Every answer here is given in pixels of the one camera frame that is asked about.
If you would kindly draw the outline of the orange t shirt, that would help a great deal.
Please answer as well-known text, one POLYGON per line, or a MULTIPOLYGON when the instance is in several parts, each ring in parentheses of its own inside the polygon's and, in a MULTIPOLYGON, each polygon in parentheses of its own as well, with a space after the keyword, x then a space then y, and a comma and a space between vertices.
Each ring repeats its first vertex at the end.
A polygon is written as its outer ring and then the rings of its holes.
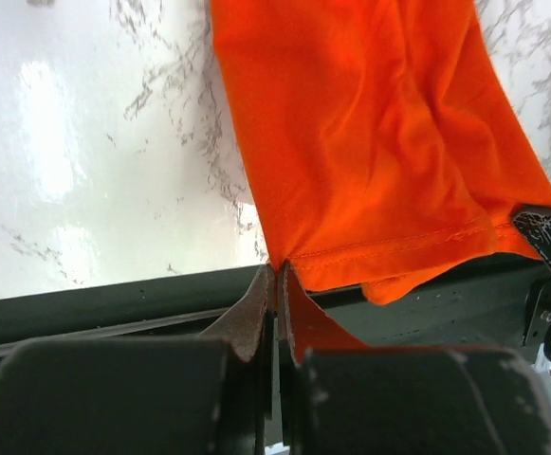
POLYGON ((551 184, 471 1, 215 1, 213 46, 274 269, 376 304, 495 253, 551 184))

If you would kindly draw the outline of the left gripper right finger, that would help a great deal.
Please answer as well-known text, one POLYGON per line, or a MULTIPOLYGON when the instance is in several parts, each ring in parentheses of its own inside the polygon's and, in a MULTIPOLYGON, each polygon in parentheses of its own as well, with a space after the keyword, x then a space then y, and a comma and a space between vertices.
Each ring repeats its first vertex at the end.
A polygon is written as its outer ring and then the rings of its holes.
POLYGON ((278 274, 283 438, 294 454, 551 454, 551 402, 515 352, 377 346, 278 274))

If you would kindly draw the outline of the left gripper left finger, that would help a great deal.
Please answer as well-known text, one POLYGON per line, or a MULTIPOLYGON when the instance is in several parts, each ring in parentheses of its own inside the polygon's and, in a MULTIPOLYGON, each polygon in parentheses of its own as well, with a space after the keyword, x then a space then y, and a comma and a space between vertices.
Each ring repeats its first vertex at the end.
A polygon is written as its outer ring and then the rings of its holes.
POLYGON ((0 454, 261 454, 274 274, 194 337, 37 339, 0 364, 0 454))

